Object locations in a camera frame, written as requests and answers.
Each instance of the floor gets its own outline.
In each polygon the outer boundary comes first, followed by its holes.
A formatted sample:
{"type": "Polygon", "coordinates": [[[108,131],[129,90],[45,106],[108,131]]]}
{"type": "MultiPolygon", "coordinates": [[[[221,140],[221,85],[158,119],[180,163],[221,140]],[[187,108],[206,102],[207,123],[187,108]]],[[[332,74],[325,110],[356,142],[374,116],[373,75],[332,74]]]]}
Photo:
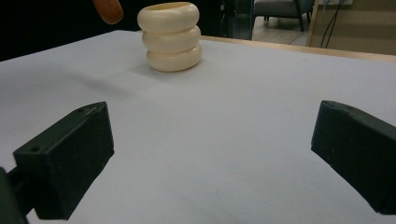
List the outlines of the floor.
{"type": "MultiPolygon", "coordinates": [[[[270,18],[269,21],[264,21],[263,17],[258,17],[254,23],[252,40],[305,46],[309,24],[305,15],[303,19],[305,31],[301,32],[300,23],[297,19],[270,18]]],[[[234,38],[245,39],[248,32],[249,29],[246,25],[235,26],[233,36],[234,38]]]]}

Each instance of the white tabletop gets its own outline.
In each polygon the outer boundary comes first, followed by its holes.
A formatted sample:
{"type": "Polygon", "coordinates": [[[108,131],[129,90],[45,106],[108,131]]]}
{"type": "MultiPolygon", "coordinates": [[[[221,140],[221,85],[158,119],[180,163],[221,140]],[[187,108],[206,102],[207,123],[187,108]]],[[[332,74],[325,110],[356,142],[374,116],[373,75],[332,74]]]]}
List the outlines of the white tabletop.
{"type": "Polygon", "coordinates": [[[395,125],[396,63],[201,40],[198,65],[165,74],[140,39],[117,31],[0,63],[7,171],[51,124],[108,103],[115,155],[68,223],[396,223],[310,149],[321,100],[395,125]]]}

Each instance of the cream ring stack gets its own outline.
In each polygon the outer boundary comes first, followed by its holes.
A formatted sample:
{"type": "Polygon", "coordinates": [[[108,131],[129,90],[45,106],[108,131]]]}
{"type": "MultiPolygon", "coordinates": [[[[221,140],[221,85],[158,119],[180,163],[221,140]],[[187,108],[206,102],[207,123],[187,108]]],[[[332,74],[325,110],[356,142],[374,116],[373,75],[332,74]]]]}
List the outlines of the cream ring stack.
{"type": "Polygon", "coordinates": [[[195,66],[202,58],[198,8],[189,2],[145,7],[137,15],[148,50],[148,64],[159,71],[176,72],[195,66]]]}

